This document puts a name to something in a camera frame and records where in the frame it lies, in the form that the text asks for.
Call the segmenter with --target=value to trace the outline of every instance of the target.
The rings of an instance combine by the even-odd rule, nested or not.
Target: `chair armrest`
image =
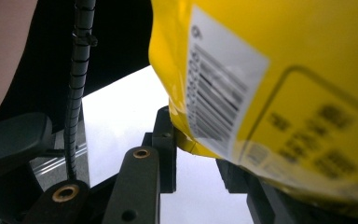
[[[0,122],[0,175],[32,160],[52,146],[51,121],[30,113]]]

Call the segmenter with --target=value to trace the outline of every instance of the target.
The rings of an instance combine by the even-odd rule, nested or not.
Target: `yellow package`
[[[358,217],[358,0],[152,0],[179,146]]]

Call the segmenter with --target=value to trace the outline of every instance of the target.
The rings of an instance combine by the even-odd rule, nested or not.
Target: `barcode label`
[[[187,54],[186,114],[192,135],[229,159],[268,60],[198,7]]]

